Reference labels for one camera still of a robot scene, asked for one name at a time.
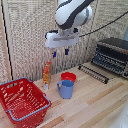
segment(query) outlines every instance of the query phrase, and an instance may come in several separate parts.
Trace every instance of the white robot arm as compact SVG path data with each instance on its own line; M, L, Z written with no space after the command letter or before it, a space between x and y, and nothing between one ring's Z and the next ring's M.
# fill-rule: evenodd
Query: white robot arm
M53 30L46 34L45 46L54 49L71 46L78 42L76 27L87 24L92 16L89 6L94 0L59 0L55 21L61 31Z

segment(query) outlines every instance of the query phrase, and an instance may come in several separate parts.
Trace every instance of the black device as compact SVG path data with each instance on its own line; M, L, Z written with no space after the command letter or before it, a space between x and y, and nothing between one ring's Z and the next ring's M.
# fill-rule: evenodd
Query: black device
M128 41L113 37L98 41L91 62L128 78Z

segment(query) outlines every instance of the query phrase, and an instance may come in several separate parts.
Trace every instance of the red basket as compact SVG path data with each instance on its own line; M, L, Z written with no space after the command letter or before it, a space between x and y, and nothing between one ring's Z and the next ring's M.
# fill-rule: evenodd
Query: red basket
M0 102L16 128L35 128L51 101L32 81L20 78L0 85Z

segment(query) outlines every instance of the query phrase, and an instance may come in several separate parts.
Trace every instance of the wire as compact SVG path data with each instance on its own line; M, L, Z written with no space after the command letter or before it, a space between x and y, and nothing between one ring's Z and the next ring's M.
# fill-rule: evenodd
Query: wire
M102 26L101 28L98 28L98 29L94 30L93 32L87 33L87 34L85 34L85 35L81 35L81 36L79 36L79 37L86 36L86 35L89 35L89 34L92 34L92 33L94 33L94 32L99 31L100 29L102 29L102 28L104 28L104 27L106 27L106 26L108 26L108 25L110 25L110 24L114 23L115 21L119 20L121 17L123 17L123 16L124 16L124 15L126 15L127 13L128 13L128 11L127 11L127 12L125 12L124 14L122 14L120 17L118 17L118 18L117 18L117 19L115 19L114 21L111 21L110 23L108 23L108 24L106 24L106 25Z

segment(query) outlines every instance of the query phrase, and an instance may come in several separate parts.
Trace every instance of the wooden countertop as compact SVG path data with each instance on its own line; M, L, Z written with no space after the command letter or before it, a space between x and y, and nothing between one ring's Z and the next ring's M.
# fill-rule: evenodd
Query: wooden countertop
M43 89L42 79L34 82L52 102L37 128L109 128L128 100L127 79L116 77L104 84L78 67L66 71L77 76L71 99L61 98L57 90L62 72L51 76L49 90ZM13 128L1 104L0 128Z

